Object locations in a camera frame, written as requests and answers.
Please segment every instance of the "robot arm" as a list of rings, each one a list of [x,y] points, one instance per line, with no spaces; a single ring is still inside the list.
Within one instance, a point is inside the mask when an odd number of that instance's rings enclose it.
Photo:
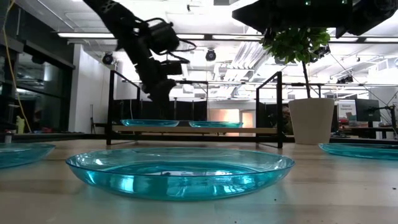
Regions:
[[[182,74],[181,63],[189,61],[159,62],[150,50],[158,55],[176,51],[180,44],[172,24],[161,18],[143,21],[130,10],[112,0],[84,0],[99,15],[108,30],[118,40],[116,50],[124,49],[143,84],[143,91],[149,98],[167,110],[169,93],[175,81],[167,75]],[[160,21],[150,26],[150,21]]]

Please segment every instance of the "blue plastic plate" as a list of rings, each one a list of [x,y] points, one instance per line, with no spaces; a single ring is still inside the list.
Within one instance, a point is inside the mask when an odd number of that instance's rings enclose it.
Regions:
[[[398,160],[398,145],[331,143],[319,144],[319,147],[339,156]]]
[[[124,119],[120,120],[125,126],[140,126],[140,127],[176,127],[179,121],[167,120],[144,120],[144,119]]]
[[[189,125],[194,128],[242,128],[243,123],[224,121],[190,121]]]
[[[97,151],[67,159],[82,181],[110,192],[156,200],[211,200],[275,184],[294,166],[277,154],[208,148]]]
[[[39,161],[54,148],[50,144],[0,144],[0,168]]]

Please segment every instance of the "plant pot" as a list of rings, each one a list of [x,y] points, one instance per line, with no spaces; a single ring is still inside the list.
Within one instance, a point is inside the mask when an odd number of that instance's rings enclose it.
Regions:
[[[296,144],[329,143],[335,101],[311,98],[289,102]]]

